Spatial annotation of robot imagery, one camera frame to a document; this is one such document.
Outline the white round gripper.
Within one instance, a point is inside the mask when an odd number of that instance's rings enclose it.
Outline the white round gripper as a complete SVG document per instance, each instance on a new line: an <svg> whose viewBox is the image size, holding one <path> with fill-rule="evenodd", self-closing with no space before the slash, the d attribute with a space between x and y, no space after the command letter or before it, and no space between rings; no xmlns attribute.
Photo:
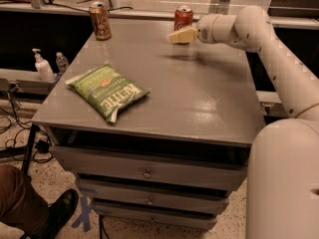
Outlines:
<svg viewBox="0 0 319 239"><path fill-rule="evenodd" d="M196 23L196 29L193 27L184 27L170 33L166 39L173 44L188 44L198 40L206 44L215 44L213 38L213 24L218 18L217 14L202 16Z"/></svg>

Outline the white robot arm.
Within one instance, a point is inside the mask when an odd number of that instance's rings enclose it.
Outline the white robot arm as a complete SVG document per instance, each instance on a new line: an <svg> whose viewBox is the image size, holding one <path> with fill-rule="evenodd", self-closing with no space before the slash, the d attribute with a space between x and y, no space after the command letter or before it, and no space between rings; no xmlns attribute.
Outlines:
<svg viewBox="0 0 319 239"><path fill-rule="evenodd" d="M266 126L251 147L246 239L319 239L319 79L282 43L258 6L205 15L167 40L222 43L258 55L288 118Z"/></svg>

